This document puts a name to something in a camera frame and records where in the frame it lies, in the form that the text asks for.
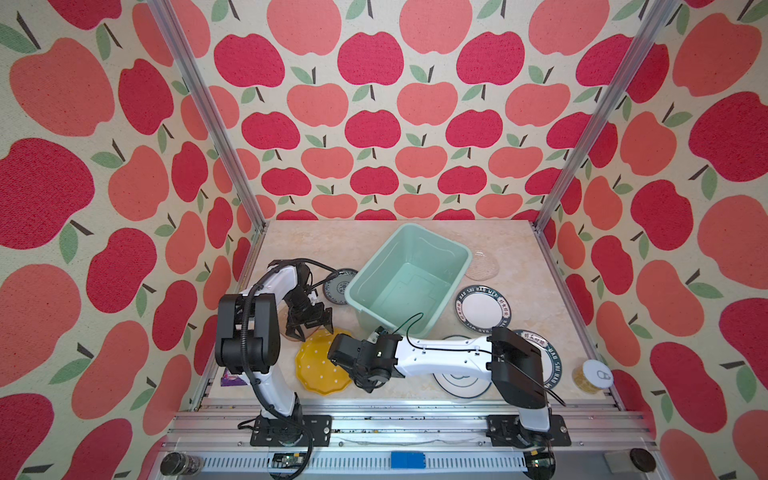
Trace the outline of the yellow polka dot plate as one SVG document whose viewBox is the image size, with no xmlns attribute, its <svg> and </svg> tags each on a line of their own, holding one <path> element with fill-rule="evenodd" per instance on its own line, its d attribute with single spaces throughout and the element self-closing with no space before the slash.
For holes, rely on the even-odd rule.
<svg viewBox="0 0 768 480">
<path fill-rule="evenodd" d="M 296 376 L 309 392 L 327 396 L 343 391 L 351 383 L 348 373 L 328 359 L 333 340 L 340 334 L 318 331 L 300 347 L 295 357 Z"/>
</svg>

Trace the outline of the white plate green clover emblem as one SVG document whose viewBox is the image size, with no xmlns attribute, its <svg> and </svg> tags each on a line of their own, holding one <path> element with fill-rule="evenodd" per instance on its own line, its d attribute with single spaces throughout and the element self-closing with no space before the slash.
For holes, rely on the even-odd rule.
<svg viewBox="0 0 768 480">
<path fill-rule="evenodd" d="M 438 374 L 433 377 L 445 392 L 464 400 L 481 397 L 492 386 L 491 381 L 467 375 Z"/>
</svg>

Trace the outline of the white plate dark lettered rim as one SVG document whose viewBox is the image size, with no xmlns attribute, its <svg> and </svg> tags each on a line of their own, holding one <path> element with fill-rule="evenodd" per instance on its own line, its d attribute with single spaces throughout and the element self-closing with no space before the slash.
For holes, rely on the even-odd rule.
<svg viewBox="0 0 768 480">
<path fill-rule="evenodd" d="M 507 328 L 511 323 L 511 307 L 496 289 L 485 285 L 470 285 L 455 299 L 459 321 L 467 328 L 490 334 L 493 328 Z"/>
</svg>

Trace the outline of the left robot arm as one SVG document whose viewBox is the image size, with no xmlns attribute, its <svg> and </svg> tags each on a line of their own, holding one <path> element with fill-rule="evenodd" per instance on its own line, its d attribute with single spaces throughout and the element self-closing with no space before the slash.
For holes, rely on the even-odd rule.
<svg viewBox="0 0 768 480">
<path fill-rule="evenodd" d="M 317 288 L 339 272 L 308 258 L 274 260 L 247 290 L 219 301 L 215 360 L 232 374 L 247 378 L 262 414 L 255 427 L 294 442 L 308 437 L 298 394 L 279 371 L 281 350 L 278 306 L 288 307 L 286 335 L 304 342 L 307 329 L 333 333 L 332 309 L 318 299 Z"/>
</svg>

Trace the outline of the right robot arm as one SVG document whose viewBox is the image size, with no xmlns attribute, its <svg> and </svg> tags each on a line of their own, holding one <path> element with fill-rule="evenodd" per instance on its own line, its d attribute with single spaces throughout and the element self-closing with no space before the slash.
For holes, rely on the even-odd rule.
<svg viewBox="0 0 768 480">
<path fill-rule="evenodd" d="M 541 351 L 517 333 L 494 327 L 489 334 L 459 340 L 412 338 L 423 317 L 412 315 L 390 332 L 376 330 L 375 340 L 337 335 L 327 358 L 360 389 L 371 393 L 393 378 L 425 375 L 467 376 L 491 383 L 517 409 L 517 436 L 525 447 L 553 440 L 548 399 L 563 400 L 544 381 Z"/>
</svg>

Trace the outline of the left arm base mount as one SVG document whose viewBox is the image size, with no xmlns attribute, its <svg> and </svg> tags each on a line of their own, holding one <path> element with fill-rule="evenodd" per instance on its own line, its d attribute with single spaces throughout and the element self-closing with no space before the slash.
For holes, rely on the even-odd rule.
<svg viewBox="0 0 768 480">
<path fill-rule="evenodd" d="M 330 415 L 305 415 L 300 428 L 279 419 L 262 415 L 256 418 L 250 445 L 254 447 L 308 447 L 312 439 L 314 447 L 327 447 L 330 443 L 333 417 Z"/>
</svg>

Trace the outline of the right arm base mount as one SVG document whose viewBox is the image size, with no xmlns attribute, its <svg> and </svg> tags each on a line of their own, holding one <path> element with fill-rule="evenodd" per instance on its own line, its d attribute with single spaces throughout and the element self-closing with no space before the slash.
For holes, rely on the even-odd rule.
<svg viewBox="0 0 768 480">
<path fill-rule="evenodd" d="M 561 415 L 553 415 L 546 432 L 526 429 L 518 415 L 489 415 L 486 417 L 486 436 L 494 447 L 531 449 L 544 447 L 570 447 L 572 440 Z"/>
</svg>

